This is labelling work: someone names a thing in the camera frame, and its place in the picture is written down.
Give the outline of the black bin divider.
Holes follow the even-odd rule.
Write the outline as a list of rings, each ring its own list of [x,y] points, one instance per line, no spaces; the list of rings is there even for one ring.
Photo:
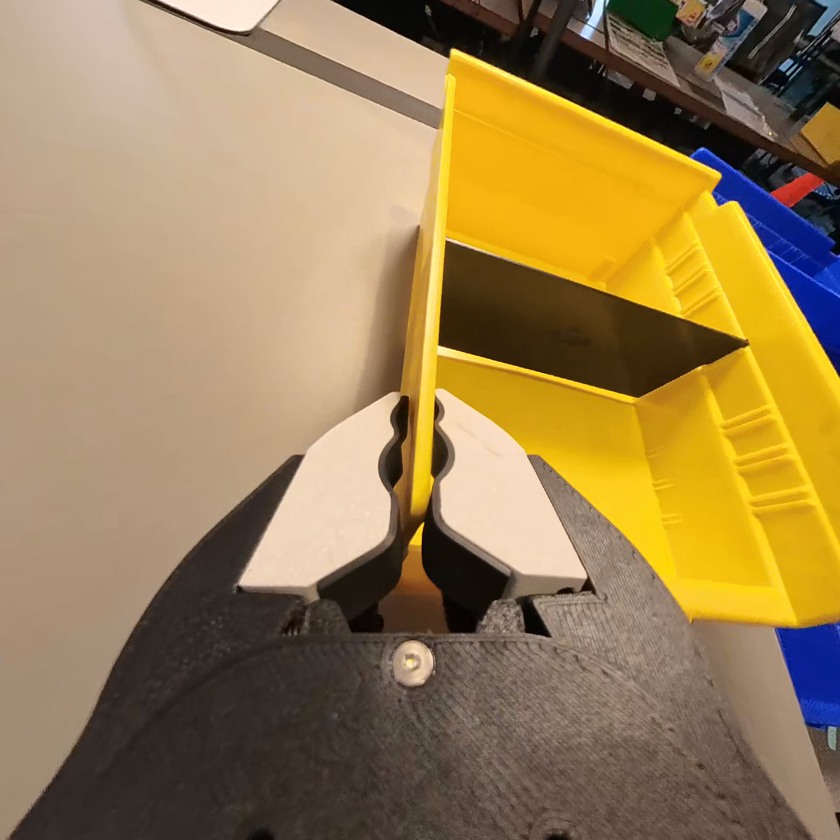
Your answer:
[[[438,335],[449,350],[631,397],[749,346],[452,238]]]

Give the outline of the blue plastic bin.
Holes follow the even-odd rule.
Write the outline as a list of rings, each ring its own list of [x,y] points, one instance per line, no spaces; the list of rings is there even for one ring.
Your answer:
[[[741,206],[838,371],[839,263],[833,240],[708,149],[690,158],[721,175],[713,192],[717,204]],[[780,628],[776,635],[805,724],[824,731],[829,748],[838,750],[839,625]]]

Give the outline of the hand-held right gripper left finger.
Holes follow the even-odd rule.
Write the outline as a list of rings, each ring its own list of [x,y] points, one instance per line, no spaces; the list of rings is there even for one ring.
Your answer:
[[[239,590],[369,611],[396,587],[404,551],[395,488],[406,415],[407,397],[388,393],[309,447]]]

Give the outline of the yellow plastic storage bin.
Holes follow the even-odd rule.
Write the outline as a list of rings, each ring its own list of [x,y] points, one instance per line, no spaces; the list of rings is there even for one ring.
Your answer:
[[[544,459],[689,617],[839,614],[838,373],[719,171],[453,50],[402,392],[408,508],[436,391]]]

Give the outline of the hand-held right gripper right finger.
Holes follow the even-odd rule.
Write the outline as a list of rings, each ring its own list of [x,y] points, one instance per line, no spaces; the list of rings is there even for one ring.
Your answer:
[[[504,429],[436,390],[427,577],[464,611],[581,592],[588,573],[530,457]]]

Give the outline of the wooden shelf with clutter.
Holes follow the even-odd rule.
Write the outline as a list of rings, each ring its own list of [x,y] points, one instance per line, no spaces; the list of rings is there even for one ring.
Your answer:
[[[548,36],[555,2],[538,2],[536,30],[525,36],[519,8],[530,2],[346,2],[375,23],[447,55],[459,49],[520,77],[531,77]],[[784,167],[802,169],[838,186],[838,168],[823,163],[804,142],[786,108],[773,95],[738,75],[718,77],[749,96],[770,126],[770,136],[726,110],[716,80],[693,73],[697,51],[677,38],[665,42],[675,72],[672,83],[619,56],[606,43],[603,23],[587,24],[580,2],[534,82],[677,151],[708,148],[748,175],[772,176]]]

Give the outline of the white flat board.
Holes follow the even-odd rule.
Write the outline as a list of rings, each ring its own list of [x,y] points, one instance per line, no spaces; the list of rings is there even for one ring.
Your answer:
[[[280,1],[149,1],[150,4],[230,35],[249,35]]]

